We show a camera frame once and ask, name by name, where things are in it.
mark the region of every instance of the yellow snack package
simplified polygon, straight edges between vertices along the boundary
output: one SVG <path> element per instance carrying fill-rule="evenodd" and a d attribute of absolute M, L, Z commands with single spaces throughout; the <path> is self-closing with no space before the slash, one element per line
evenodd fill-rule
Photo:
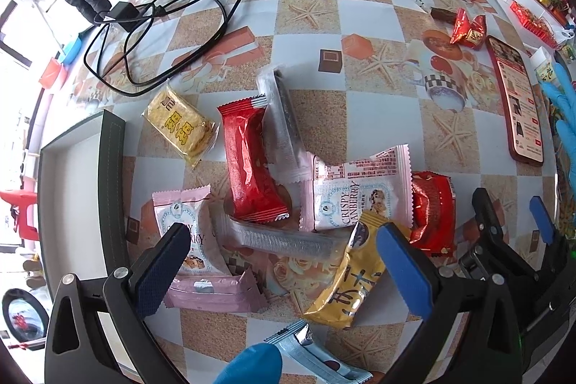
<path fill-rule="evenodd" d="M 170 86 L 160 90 L 143 116 L 192 168 L 216 142 L 218 126 L 202 116 Z"/>
<path fill-rule="evenodd" d="M 344 329 L 352 324 L 358 309 L 386 268 L 376 249 L 376 232 L 390 221 L 370 210 L 362 212 L 346 246 L 334 282 L 304 313 L 306 319 L 337 329 Z M 398 228 L 410 239 L 408 228 Z"/>

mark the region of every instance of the blue gripper pad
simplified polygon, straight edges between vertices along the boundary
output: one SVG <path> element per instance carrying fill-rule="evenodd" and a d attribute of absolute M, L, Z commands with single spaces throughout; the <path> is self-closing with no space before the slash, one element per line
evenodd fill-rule
<path fill-rule="evenodd" d="M 147 257 L 139 265 L 142 273 L 132 296 L 141 320 L 156 313 L 189 251 L 190 231 L 186 225 L 175 223 L 154 248 L 143 254 Z"/>
<path fill-rule="evenodd" d="M 433 288 L 411 256 L 410 251 L 415 249 L 393 223 L 379 228 L 376 247 L 410 312 L 426 320 L 434 308 Z"/>
<path fill-rule="evenodd" d="M 542 240 L 547 245 L 551 245 L 554 242 L 554 233 L 556 232 L 556 229 L 542 199 L 537 195 L 530 199 L 530 211 L 534 217 L 536 226 L 538 226 L 538 229 L 540 230 Z"/>

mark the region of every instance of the red candy wrapper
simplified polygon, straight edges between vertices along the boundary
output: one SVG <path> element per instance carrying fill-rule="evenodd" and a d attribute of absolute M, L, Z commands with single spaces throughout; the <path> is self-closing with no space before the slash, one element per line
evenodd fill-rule
<path fill-rule="evenodd" d="M 480 49 L 486 40 L 486 15 L 479 15 L 472 23 L 466 10 L 458 9 L 450 44 L 460 43 L 473 49 Z"/>
<path fill-rule="evenodd" d="M 448 176 L 413 172 L 414 228 L 410 244 L 427 256 L 451 256 L 456 229 L 456 196 Z"/>
<path fill-rule="evenodd" d="M 289 216 L 267 168 L 262 140 L 266 96 L 245 98 L 218 108 L 224 125 L 224 145 L 234 218 L 248 222 L 273 222 Z"/>

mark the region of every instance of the blue glove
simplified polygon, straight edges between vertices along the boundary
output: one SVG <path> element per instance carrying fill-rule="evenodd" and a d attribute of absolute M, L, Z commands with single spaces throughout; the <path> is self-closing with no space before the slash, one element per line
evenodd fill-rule
<path fill-rule="evenodd" d="M 242 351 L 223 369 L 214 384 L 278 384 L 281 375 L 280 351 L 274 345 L 261 343 Z"/>
<path fill-rule="evenodd" d="M 576 92 L 572 87 L 572 81 L 568 72 L 560 64 L 554 65 L 556 76 L 564 89 L 561 93 L 554 85 L 548 82 L 541 83 L 542 92 L 550 101 L 560 109 L 564 119 L 556 123 L 558 136 L 570 158 L 570 175 L 568 180 L 572 190 L 576 191 Z"/>

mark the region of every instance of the black cable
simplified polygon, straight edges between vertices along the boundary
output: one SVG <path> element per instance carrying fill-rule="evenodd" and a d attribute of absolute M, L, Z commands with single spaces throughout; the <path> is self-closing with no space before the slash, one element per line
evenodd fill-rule
<path fill-rule="evenodd" d="M 182 1 L 182 0 L 171 0 L 170 2 L 168 2 L 165 5 L 156 6 L 157 1 L 158 0 L 153 0 L 147 4 L 142 4 L 142 5 L 136 6 L 136 8 L 144 8 L 144 10 L 142 11 L 143 14 L 145 14 L 150 9 L 152 9 L 152 13 L 150 15 L 145 16 L 145 17 L 139 17 L 137 19 L 126 19 L 126 20 L 110 20 L 110 21 L 103 20 L 103 21 L 96 22 L 97 24 L 101 24 L 103 26 L 100 29 L 100 31 L 98 32 L 98 34 L 91 41 L 90 45 L 88 46 L 88 49 L 86 50 L 86 53 L 84 54 L 84 66 L 86 66 L 86 68 L 90 71 L 91 74 L 93 74 L 94 77 L 96 77 L 99 81 L 101 81 L 109 89 L 113 90 L 114 92 L 116 92 L 120 95 L 128 96 L 131 98 L 145 95 L 149 91 L 154 90 L 156 87 L 160 86 L 162 83 L 164 83 L 169 78 L 174 77 L 174 75 L 179 73 L 182 69 L 184 69 L 189 64 L 196 61 L 198 58 L 202 57 L 206 52 L 210 51 L 222 39 L 222 37 L 226 34 L 229 22 L 230 22 L 232 16 L 234 15 L 234 12 L 236 11 L 238 6 L 242 2 L 242 0 L 236 0 L 236 2 L 234 3 L 234 6 L 232 6 L 232 9 L 230 10 L 230 13 L 227 14 L 226 8 L 224 7 L 224 5 L 219 0 L 213 0 L 216 3 L 216 5 L 218 5 L 218 7 L 220 8 L 220 10 L 222 12 L 222 24 L 218 27 L 216 33 L 214 33 L 214 35 L 212 35 L 212 37 L 206 43 L 204 43 L 202 46 L 200 46 L 197 50 L 195 50 L 188 57 L 186 57 L 185 59 L 182 59 L 179 63 L 173 65 L 172 67 L 170 67 L 166 71 L 158 74 L 154 78 L 151 78 L 149 80 L 145 80 L 141 83 L 138 83 L 132 78 L 132 76 L 130 74 L 130 67 L 128 65 L 128 55 L 140 44 L 140 42 L 146 36 L 146 33 L 148 33 L 148 31 L 152 28 L 152 25 L 154 24 L 154 20 L 157 18 L 166 17 L 166 15 L 174 14 L 175 12 L 179 12 L 183 9 L 186 9 L 190 5 L 194 5 L 198 2 L 200 2 L 201 0 L 191 0 L 191 1 L 184 3 L 183 5 L 178 6 L 177 8 L 173 8 L 171 10 L 170 9 L 167 10 L 167 8 L 170 7 L 171 5 L 174 5 L 175 3 L 179 2 L 179 1 Z M 98 15 L 100 15 L 100 14 L 107 14 L 107 12 L 98 12 Z M 148 25 L 146 26 L 146 28 L 144 29 L 144 31 L 142 32 L 140 37 L 134 42 L 134 44 L 131 47 L 128 47 L 128 42 L 132 36 L 132 33 L 136 29 L 129 32 L 128 36 L 126 37 L 125 42 L 124 42 L 122 56 L 120 58 L 118 58 L 112 65 L 109 65 L 107 67 L 107 69 L 103 72 L 103 74 L 100 75 L 99 71 L 100 71 L 100 66 L 102 64 L 102 56 L 104 53 L 104 47 L 106 44 L 106 39 L 108 38 L 108 33 L 110 31 L 110 27 L 115 23 L 116 24 L 129 23 L 129 22 L 141 21 L 141 20 L 148 21 Z M 94 71 L 88 65 L 87 56 L 88 56 L 90 50 L 92 49 L 92 46 L 94 46 L 94 43 L 96 42 L 96 40 L 98 40 L 98 38 L 100 38 L 100 35 L 102 34 L 103 31 L 105 31 L 104 39 L 102 41 L 102 45 L 100 46 L 100 53 L 98 55 L 96 70 Z M 122 61 L 124 61 L 124 65 L 125 65 L 125 69 L 126 69 L 126 77 L 128 78 L 129 82 L 135 87 L 146 87 L 146 88 L 144 88 L 143 90 L 136 91 L 136 92 L 127 92 L 125 90 L 120 90 L 120 89 L 114 87 L 113 85 L 109 84 L 105 80 L 106 75 L 108 75 L 109 72 L 111 72 L 111 70 L 113 70 L 114 67 L 116 67 L 118 64 L 120 64 L 120 62 L 122 62 Z"/>

